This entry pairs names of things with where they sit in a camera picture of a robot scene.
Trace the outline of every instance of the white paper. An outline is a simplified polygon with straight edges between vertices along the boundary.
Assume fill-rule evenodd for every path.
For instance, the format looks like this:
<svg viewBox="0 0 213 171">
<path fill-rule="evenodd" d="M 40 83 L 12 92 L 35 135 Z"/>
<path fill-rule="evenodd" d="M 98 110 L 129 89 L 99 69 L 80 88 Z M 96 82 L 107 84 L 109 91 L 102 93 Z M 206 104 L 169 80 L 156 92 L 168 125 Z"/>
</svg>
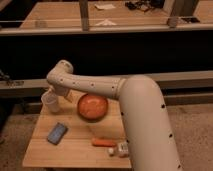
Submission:
<svg viewBox="0 0 213 171">
<path fill-rule="evenodd" d="M 102 5 L 95 4 L 95 7 L 99 10 L 115 9 L 115 6 L 113 4 L 102 4 Z"/>
<path fill-rule="evenodd" d="M 115 26 L 117 25 L 116 23 L 113 23 L 112 21 L 105 19 L 104 21 L 101 21 L 97 24 L 95 24 L 96 26 Z"/>
</svg>

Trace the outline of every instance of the cup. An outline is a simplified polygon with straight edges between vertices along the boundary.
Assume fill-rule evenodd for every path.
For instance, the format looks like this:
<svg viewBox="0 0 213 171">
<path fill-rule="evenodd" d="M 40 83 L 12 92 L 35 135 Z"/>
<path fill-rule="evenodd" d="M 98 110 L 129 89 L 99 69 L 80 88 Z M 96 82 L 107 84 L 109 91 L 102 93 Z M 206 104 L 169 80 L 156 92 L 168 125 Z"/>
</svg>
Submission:
<svg viewBox="0 0 213 171">
<path fill-rule="evenodd" d="M 45 92 L 41 96 L 41 101 L 52 113 L 57 113 L 60 110 L 58 96 L 51 91 Z"/>
</svg>

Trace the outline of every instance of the floor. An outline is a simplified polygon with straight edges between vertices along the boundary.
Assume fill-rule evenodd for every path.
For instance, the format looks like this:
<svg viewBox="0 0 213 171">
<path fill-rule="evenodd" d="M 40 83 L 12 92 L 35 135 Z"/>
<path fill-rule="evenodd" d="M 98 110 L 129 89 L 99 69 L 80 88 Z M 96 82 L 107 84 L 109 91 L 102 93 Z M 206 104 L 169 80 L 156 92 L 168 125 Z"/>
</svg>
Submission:
<svg viewBox="0 0 213 171">
<path fill-rule="evenodd" d="M 168 112 L 184 171 L 213 170 L 213 104 L 169 106 Z M 10 115 L 1 133 L 1 171 L 44 171 L 22 167 L 38 116 Z"/>
</svg>

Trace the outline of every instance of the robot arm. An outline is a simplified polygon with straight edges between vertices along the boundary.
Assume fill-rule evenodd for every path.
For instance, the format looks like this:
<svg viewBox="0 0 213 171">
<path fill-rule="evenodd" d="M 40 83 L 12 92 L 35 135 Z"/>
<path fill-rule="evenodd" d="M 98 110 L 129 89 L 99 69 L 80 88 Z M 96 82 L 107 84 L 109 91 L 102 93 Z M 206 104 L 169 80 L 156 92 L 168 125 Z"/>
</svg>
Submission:
<svg viewBox="0 0 213 171">
<path fill-rule="evenodd" d="M 182 171 L 167 109 L 158 85 L 149 77 L 128 79 L 73 75 L 72 65 L 59 63 L 47 75 L 57 95 L 69 89 L 119 101 L 134 171 Z"/>
</svg>

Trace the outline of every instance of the wooden table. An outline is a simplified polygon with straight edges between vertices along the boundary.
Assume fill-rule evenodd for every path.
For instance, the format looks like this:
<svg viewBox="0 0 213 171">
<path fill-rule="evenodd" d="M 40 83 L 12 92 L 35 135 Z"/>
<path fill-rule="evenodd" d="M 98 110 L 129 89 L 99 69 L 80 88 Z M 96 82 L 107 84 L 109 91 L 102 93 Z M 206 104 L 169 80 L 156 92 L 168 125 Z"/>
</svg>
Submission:
<svg viewBox="0 0 213 171">
<path fill-rule="evenodd" d="M 98 10 L 95 4 L 113 4 L 115 9 Z M 168 14 L 161 9 L 146 13 L 139 10 L 129 10 L 125 1 L 90 1 L 90 26 L 108 19 L 117 26 L 166 24 Z M 38 2 L 27 16 L 21 28 L 35 28 L 36 20 L 45 21 L 45 27 L 81 27 L 78 2 Z"/>
<path fill-rule="evenodd" d="M 0 0 L 0 11 L 2 11 L 12 0 Z"/>
<path fill-rule="evenodd" d="M 194 16 L 197 17 L 201 23 L 213 24 L 213 1 L 200 0 L 195 10 Z"/>
<path fill-rule="evenodd" d="M 100 122 L 88 123 L 77 115 L 76 104 L 83 95 L 72 91 L 72 103 L 60 98 L 61 111 L 52 114 L 43 106 L 27 148 L 23 166 L 45 168 L 131 168 L 129 158 L 109 157 L 106 147 L 93 147 L 92 137 L 124 141 L 125 134 L 117 101 L 109 100 L 109 110 Z M 57 122 L 69 131 L 55 146 L 46 137 Z"/>
</svg>

